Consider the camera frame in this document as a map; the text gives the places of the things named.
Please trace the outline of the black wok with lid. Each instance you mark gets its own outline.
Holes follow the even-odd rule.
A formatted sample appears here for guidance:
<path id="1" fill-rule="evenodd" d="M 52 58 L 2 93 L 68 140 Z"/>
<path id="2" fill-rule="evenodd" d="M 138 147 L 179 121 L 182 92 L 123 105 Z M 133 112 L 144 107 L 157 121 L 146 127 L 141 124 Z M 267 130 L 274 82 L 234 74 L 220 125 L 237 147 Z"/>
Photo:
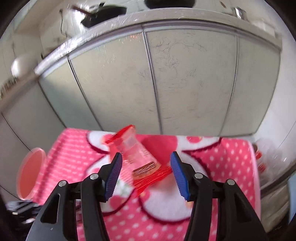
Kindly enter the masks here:
<path id="1" fill-rule="evenodd" d="M 79 8 L 76 5 L 70 6 L 70 9 L 85 15 L 84 19 L 81 21 L 81 24 L 86 28 L 91 28 L 97 24 L 116 18 L 120 15 L 125 15 L 127 11 L 127 7 L 114 4 L 105 5 L 105 2 L 97 5 L 92 11 Z"/>

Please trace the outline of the pink plastic bucket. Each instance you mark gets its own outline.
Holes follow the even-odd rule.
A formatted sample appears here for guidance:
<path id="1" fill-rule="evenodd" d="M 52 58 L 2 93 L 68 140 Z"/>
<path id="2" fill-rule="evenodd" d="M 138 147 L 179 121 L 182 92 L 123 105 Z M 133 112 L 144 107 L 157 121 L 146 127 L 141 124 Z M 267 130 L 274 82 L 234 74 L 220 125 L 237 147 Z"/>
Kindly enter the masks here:
<path id="1" fill-rule="evenodd" d="M 36 195 L 45 161 L 46 153 L 41 148 L 31 149 L 22 160 L 16 177 L 16 193 L 21 200 L 32 200 Z"/>

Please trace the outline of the red clear plastic bag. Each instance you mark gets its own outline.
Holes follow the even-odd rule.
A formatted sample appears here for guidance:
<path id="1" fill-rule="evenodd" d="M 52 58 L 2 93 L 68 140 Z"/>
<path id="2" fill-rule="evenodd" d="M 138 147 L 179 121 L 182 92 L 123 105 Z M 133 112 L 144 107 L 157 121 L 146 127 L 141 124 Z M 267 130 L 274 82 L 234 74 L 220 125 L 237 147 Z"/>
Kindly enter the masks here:
<path id="1" fill-rule="evenodd" d="M 123 179 L 131 181 L 137 195 L 172 173 L 171 167 L 159 161 L 138 141 L 136 128 L 128 125 L 106 139 L 105 143 L 122 155 Z"/>

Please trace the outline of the pink polka dot blanket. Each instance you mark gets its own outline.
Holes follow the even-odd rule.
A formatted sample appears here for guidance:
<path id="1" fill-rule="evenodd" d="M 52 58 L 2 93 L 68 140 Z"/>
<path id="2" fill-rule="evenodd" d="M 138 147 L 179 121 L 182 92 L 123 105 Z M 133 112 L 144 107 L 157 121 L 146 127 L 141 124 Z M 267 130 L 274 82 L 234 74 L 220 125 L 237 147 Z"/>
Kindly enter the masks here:
<path id="1" fill-rule="evenodd" d="M 107 144 L 110 132 L 65 129 L 47 154 L 34 187 L 33 201 L 44 204 L 60 180 L 82 181 L 111 161 L 116 147 Z M 162 165 L 172 152 L 211 180 L 233 179 L 257 214 L 261 213 L 257 163 L 249 141 L 236 138 L 137 135 Z M 141 194 L 133 187 L 131 172 L 123 167 L 113 196 L 102 204 L 111 240 L 183 240 L 192 203 L 180 195 L 173 175 Z"/>

